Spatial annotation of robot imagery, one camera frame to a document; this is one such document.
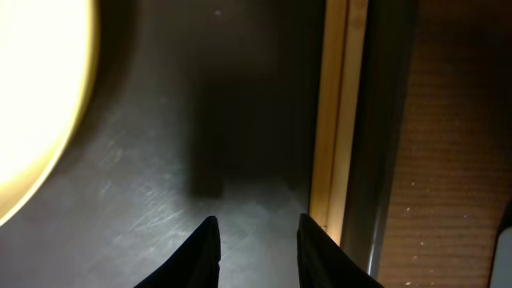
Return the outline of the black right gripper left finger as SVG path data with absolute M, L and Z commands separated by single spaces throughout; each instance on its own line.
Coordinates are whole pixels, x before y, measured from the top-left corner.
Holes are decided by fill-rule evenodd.
M 135 288 L 218 288 L 221 237 L 208 216 L 179 248 Z

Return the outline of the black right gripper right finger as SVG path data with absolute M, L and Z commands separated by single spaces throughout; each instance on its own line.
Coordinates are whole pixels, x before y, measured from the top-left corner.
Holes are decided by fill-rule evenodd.
M 308 214 L 299 217 L 297 262 L 301 288 L 383 288 Z

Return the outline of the yellow plate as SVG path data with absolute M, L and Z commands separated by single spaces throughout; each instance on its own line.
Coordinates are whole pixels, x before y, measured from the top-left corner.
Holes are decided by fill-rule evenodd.
M 95 0 L 2 0 L 2 223 L 44 183 L 82 120 L 99 36 Z

